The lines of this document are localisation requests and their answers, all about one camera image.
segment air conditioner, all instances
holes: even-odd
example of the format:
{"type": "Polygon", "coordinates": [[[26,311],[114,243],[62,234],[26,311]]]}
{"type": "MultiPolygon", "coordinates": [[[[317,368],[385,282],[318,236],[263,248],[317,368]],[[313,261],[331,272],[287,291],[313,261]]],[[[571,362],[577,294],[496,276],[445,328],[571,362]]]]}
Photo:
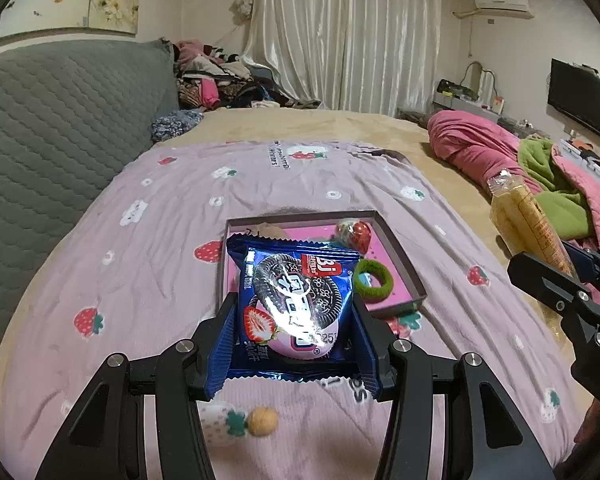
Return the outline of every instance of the air conditioner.
{"type": "Polygon", "coordinates": [[[474,0],[475,10],[469,12],[454,12],[457,18],[466,18],[476,14],[488,16],[507,16],[510,18],[531,19],[533,14],[529,7],[529,0],[474,0]]]}

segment green ring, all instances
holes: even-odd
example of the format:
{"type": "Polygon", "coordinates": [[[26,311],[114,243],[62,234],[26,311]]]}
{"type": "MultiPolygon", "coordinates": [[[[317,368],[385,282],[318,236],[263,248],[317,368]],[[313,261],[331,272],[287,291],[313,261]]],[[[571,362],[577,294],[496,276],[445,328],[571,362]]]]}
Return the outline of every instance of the green ring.
{"type": "Polygon", "coordinates": [[[376,260],[360,260],[353,273],[353,290],[367,303],[380,303],[394,290],[394,277],[383,264],[376,260]],[[368,272],[375,277],[380,286],[368,286],[360,281],[360,274],[368,272]]]}

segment small round yellow ball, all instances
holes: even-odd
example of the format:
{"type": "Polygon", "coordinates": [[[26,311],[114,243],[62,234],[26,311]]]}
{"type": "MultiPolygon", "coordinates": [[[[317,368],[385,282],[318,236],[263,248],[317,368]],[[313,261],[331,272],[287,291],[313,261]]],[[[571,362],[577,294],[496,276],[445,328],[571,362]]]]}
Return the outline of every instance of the small round yellow ball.
{"type": "Polygon", "coordinates": [[[273,408],[259,406],[247,417],[247,430],[253,436],[267,436],[278,427],[278,412],[273,408]]]}

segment headboard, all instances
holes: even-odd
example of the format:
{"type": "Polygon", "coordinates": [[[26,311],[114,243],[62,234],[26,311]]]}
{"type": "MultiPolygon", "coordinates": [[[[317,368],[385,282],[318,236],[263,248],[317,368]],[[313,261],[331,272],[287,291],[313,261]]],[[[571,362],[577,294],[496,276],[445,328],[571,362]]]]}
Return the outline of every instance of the headboard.
{"type": "Polygon", "coordinates": [[[178,108],[165,41],[57,41],[0,54],[0,341],[56,244],[178,108]]]}

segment television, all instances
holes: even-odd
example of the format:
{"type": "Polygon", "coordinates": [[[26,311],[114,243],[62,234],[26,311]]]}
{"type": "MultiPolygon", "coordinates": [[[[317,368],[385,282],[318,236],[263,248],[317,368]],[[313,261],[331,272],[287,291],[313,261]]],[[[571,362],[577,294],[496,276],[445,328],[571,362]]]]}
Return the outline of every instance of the television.
{"type": "Polygon", "coordinates": [[[548,103],[600,136],[600,78],[596,74],[552,59],[548,103]]]}

